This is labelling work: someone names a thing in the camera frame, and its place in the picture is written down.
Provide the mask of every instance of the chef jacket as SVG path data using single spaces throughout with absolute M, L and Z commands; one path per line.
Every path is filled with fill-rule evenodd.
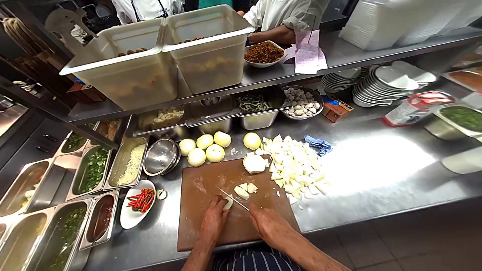
M 255 28 L 267 31 L 285 25 L 295 32 L 318 29 L 330 0 L 259 0 L 243 16 Z
M 167 15 L 183 13 L 184 0 L 160 0 Z M 134 8 L 141 21 L 162 17 L 162 10 L 159 0 L 112 0 L 117 11 L 120 23 L 125 25 L 137 22 Z

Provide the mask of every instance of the wooden cutting board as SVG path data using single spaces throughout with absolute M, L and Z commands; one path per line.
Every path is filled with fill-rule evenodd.
M 234 192 L 237 185 L 246 182 L 252 182 L 258 187 L 257 193 L 252 193 L 247 201 Z M 192 249 L 211 198 L 215 195 L 224 197 L 216 185 L 226 193 L 233 194 L 233 197 L 245 206 L 253 202 L 263 208 L 275 209 L 293 229 L 300 231 L 284 190 L 271 181 L 268 168 L 261 173 L 250 174 L 244 169 L 242 159 L 211 163 L 183 169 L 177 251 Z M 217 245 L 259 240 L 249 217 L 249 212 L 234 202 Z

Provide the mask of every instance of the knife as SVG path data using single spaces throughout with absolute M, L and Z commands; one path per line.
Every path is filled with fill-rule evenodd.
M 238 202 L 235 198 L 231 197 L 231 195 L 229 195 L 228 193 L 224 192 L 221 188 L 219 188 L 217 185 L 216 187 L 221 191 L 223 192 L 225 195 L 227 195 L 228 197 L 230 197 L 232 200 L 234 200 L 237 204 L 241 205 L 244 209 L 246 209 L 248 212 L 249 212 L 249 209 L 248 207 L 244 206 L 243 204 L 241 204 L 240 202 Z

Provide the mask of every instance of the stack of bowls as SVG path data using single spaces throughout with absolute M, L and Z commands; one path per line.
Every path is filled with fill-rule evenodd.
M 326 74 L 321 79 L 324 91 L 327 93 L 337 93 L 351 87 L 354 85 L 360 72 L 361 68 L 358 67 Z
M 419 88 L 417 82 L 390 66 L 374 68 L 353 88 L 353 101 L 361 107 L 389 106 Z
M 164 175 L 176 167 L 180 158 L 179 145 L 170 138 L 161 138 L 147 150 L 142 167 L 149 176 Z
M 393 61 L 392 67 L 396 68 L 398 71 L 406 74 L 408 78 L 417 82 L 419 88 L 423 88 L 437 80 L 437 77 L 432 73 L 400 60 Z

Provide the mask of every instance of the green vegetable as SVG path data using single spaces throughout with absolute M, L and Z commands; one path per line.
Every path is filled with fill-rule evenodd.
M 75 239 L 77 238 L 77 234 L 79 234 L 79 229 L 85 217 L 85 212 L 86 212 L 85 207 L 80 207 L 75 209 L 72 213 L 70 213 L 64 225 L 57 229 L 60 232 L 61 240 L 64 243 L 60 246 L 61 251 L 59 256 L 55 259 L 54 263 L 50 265 L 48 269 L 45 269 L 45 270 L 48 270 L 48 271 L 64 270 L 65 265 L 67 264 L 70 252 L 72 251 Z
M 102 176 L 104 176 L 108 153 L 108 149 L 100 148 L 90 157 L 87 168 L 87 182 L 81 193 L 89 192 L 99 184 Z
M 453 106 L 440 110 L 440 113 L 467 130 L 482 133 L 482 114 L 471 108 Z
M 67 138 L 64 146 L 61 149 L 61 152 L 68 153 L 72 151 L 76 151 L 84 145 L 87 139 L 77 133 L 71 133 L 70 136 Z
M 262 95 L 246 95 L 238 97 L 239 107 L 246 112 L 254 113 L 265 111 L 269 109 L 268 104 L 265 102 Z

